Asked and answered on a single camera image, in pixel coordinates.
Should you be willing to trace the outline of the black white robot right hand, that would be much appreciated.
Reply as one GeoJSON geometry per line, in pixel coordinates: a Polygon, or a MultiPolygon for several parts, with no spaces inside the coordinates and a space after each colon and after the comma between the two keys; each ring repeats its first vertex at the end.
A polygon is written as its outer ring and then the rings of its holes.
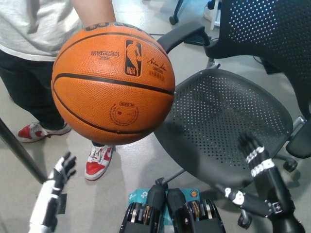
{"type": "Polygon", "coordinates": [[[225,187],[220,189],[225,197],[240,209],[269,219],[274,233],[304,233],[302,223],[294,216],[291,194],[269,151],[252,133],[241,133],[238,142],[258,196],[225,187]]]}

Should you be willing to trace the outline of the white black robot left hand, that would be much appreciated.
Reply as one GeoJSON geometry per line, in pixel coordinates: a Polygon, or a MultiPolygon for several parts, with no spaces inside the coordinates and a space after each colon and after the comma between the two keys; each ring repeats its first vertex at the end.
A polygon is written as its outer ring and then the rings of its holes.
{"type": "Polygon", "coordinates": [[[67,152],[55,164],[42,184],[36,199],[30,222],[29,233],[52,233],[57,226],[57,212],[63,189],[76,172],[76,157],[67,152]]]}

